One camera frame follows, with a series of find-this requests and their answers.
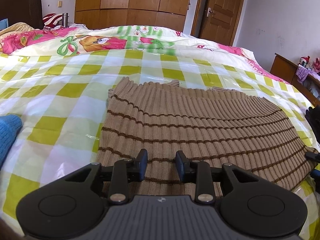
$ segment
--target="blue pillow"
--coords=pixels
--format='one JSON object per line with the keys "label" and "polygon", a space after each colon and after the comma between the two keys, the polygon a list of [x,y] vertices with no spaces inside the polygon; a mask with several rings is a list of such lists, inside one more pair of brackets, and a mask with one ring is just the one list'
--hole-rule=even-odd
{"label": "blue pillow", "polygon": [[4,30],[9,27],[8,19],[0,21],[0,30]]}

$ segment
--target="wooden desk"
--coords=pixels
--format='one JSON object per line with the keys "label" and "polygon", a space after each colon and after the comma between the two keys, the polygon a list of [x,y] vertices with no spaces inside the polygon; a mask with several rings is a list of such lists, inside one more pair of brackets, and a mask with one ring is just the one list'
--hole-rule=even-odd
{"label": "wooden desk", "polygon": [[[273,62],[270,73],[293,85],[314,106],[320,105],[320,101],[308,89],[298,82],[298,77],[296,76],[297,68],[297,64],[292,63],[290,60],[287,60],[286,58],[276,54],[276,58]],[[307,79],[320,87],[320,81],[313,76],[308,75]]]}

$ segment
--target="white logo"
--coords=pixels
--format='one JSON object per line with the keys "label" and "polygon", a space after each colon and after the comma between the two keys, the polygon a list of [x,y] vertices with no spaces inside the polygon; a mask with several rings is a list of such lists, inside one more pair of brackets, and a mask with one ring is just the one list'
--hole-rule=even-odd
{"label": "white logo", "polygon": [[166,199],[165,199],[164,197],[158,198],[157,200],[158,200],[159,202],[161,202],[161,203],[164,202],[164,201],[166,201]]}

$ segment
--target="purple polka dot cloth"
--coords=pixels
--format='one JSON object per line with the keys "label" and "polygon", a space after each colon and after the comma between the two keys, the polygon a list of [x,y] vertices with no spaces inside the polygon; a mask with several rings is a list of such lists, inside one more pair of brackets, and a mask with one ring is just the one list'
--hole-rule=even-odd
{"label": "purple polka dot cloth", "polygon": [[312,70],[308,70],[305,67],[300,66],[300,65],[298,66],[298,69],[296,71],[296,75],[298,77],[298,82],[301,84],[306,80],[308,75],[311,75],[320,81],[320,76],[316,72],[313,72]]}

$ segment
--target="blue sweater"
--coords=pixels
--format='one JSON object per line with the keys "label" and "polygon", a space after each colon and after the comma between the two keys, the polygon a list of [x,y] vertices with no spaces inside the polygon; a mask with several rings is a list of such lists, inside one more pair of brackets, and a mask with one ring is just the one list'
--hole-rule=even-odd
{"label": "blue sweater", "polygon": [[21,127],[22,121],[17,115],[0,116],[0,169]]}

